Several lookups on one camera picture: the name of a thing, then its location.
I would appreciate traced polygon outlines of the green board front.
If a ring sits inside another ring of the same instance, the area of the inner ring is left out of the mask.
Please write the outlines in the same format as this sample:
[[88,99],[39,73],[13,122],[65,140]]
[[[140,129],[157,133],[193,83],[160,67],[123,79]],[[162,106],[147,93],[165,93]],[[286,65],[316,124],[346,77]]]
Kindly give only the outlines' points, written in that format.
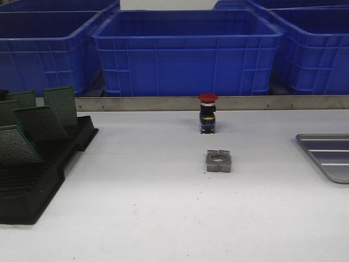
[[41,163],[42,159],[17,125],[1,127],[1,164]]

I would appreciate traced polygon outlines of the green board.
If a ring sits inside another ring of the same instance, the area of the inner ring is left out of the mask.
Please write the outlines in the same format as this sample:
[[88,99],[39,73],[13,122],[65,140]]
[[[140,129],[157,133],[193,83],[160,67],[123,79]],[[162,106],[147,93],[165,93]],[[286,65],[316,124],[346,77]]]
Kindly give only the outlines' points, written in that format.
[[13,109],[25,131],[35,141],[65,140],[68,135],[49,106]]
[[44,89],[44,104],[57,116],[62,126],[77,126],[77,112],[73,86]]
[[1,127],[1,164],[41,163],[42,159],[17,125]]
[[14,92],[6,94],[6,100],[17,100],[20,108],[36,107],[35,91]]
[[1,130],[17,126],[18,130],[24,135],[23,126],[13,110],[19,109],[20,103],[17,100],[1,101]]

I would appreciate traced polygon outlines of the green board rear right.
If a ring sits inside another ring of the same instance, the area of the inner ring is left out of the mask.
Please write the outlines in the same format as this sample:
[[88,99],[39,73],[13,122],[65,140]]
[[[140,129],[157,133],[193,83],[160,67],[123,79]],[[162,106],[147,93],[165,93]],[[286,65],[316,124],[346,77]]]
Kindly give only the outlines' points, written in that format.
[[44,89],[44,104],[57,116],[62,126],[77,126],[77,112],[73,86]]

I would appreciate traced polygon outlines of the green board rear left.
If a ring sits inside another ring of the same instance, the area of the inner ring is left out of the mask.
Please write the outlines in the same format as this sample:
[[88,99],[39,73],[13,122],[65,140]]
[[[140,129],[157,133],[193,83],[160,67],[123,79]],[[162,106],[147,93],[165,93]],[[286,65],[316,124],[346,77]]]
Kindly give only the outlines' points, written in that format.
[[14,92],[6,94],[6,100],[17,100],[20,108],[36,107],[35,91]]

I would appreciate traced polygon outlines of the silver metal tray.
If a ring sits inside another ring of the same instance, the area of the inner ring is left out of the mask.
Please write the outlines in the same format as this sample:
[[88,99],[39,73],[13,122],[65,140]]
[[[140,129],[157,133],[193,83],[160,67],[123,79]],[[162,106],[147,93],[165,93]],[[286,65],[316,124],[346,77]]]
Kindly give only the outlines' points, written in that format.
[[298,134],[296,141],[328,179],[348,184],[348,134]]

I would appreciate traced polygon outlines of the black slotted board rack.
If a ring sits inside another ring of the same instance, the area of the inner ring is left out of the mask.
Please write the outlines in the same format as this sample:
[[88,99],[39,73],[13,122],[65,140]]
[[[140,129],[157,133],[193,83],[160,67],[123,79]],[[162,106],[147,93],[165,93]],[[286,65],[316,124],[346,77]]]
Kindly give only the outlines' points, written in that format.
[[65,129],[67,140],[33,144],[43,162],[1,166],[1,224],[32,225],[43,214],[65,180],[66,165],[98,132],[90,116],[77,120],[78,126]]

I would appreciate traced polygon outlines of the green board far left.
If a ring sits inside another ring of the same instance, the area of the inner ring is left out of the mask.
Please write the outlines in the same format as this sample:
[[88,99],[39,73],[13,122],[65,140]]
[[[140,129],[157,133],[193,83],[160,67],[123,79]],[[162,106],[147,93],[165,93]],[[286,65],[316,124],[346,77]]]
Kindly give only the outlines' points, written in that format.
[[1,130],[17,126],[18,130],[24,135],[23,126],[13,110],[19,109],[20,103],[17,100],[1,101]]

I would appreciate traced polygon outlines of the red emergency stop button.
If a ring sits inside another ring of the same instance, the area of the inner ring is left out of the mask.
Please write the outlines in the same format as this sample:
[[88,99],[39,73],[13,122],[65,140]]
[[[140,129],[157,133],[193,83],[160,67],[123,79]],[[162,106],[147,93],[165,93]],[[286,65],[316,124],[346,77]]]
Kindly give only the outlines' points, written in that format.
[[200,108],[200,133],[214,134],[215,133],[215,102],[218,96],[213,93],[203,93],[198,96],[201,103]]

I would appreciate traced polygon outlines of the grey metal clamp block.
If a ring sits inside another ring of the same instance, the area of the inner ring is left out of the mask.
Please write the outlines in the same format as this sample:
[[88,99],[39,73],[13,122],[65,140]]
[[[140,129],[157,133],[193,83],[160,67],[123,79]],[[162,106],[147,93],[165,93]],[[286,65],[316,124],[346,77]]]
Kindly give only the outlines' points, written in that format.
[[208,150],[206,154],[207,172],[231,172],[232,158],[228,150]]

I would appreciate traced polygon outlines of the blue centre plastic crate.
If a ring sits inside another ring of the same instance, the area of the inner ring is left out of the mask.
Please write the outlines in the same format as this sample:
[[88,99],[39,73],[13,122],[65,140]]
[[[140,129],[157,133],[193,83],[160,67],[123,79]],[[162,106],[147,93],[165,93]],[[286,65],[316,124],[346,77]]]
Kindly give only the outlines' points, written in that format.
[[109,96],[266,94],[279,29],[248,10],[120,11],[93,38]]

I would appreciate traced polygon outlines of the blue plastic crate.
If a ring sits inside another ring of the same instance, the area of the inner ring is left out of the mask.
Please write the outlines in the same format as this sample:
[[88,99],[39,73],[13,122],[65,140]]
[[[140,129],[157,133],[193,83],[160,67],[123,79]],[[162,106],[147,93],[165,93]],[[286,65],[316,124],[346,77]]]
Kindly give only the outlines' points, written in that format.
[[273,73],[292,94],[348,94],[348,9],[272,9],[281,31]]
[[2,12],[1,89],[84,94],[101,71],[92,34],[102,21],[97,11]]
[[279,29],[248,10],[120,11],[93,38],[109,96],[266,94]]

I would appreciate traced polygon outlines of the blue far right crate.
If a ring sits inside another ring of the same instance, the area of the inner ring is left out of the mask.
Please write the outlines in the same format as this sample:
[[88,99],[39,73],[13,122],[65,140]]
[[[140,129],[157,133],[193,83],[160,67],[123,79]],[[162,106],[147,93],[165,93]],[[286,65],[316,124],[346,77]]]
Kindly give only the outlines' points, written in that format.
[[293,1],[217,1],[213,10],[238,10],[238,9],[287,9],[287,8],[327,8],[348,7],[347,0],[318,1],[318,0],[293,0]]

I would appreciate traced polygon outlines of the blue right plastic crate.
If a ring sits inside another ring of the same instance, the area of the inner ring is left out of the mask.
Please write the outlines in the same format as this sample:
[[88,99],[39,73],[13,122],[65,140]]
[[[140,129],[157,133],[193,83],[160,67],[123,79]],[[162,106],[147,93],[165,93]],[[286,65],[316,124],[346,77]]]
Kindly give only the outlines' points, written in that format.
[[348,94],[348,9],[272,9],[281,31],[273,73],[292,94]]

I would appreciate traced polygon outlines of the blue left plastic crate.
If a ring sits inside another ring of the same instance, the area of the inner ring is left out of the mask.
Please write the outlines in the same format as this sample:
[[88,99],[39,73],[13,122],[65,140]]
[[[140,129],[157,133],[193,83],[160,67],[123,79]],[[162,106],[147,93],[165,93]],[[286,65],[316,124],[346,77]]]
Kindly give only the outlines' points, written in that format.
[[97,11],[2,12],[1,89],[84,94],[101,71],[92,34],[102,21]]

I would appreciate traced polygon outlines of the blue far left crate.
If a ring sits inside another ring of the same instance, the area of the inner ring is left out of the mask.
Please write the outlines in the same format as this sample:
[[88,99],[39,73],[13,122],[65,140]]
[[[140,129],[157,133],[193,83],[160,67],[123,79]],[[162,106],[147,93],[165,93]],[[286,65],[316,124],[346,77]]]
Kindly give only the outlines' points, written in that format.
[[120,7],[120,1],[113,0],[22,0],[1,4],[1,12],[95,11],[108,14],[120,10]]

